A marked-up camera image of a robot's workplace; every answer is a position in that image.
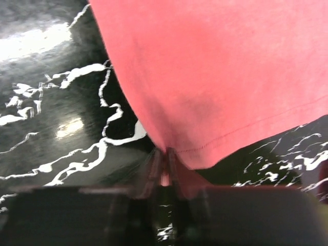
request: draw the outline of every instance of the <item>marble countertop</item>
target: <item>marble countertop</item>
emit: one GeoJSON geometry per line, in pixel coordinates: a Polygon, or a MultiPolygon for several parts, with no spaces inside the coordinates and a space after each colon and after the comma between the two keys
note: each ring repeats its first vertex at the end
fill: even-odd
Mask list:
{"type": "MultiPolygon", "coordinates": [[[[0,22],[1,212],[16,195],[12,186],[128,178],[154,145],[119,87],[87,1],[5,0],[0,22]]],[[[297,184],[323,201],[328,194],[318,187],[328,176],[319,171],[327,159],[323,116],[198,173],[235,187],[297,184]]],[[[164,224],[159,240],[170,231],[164,224]]]]}

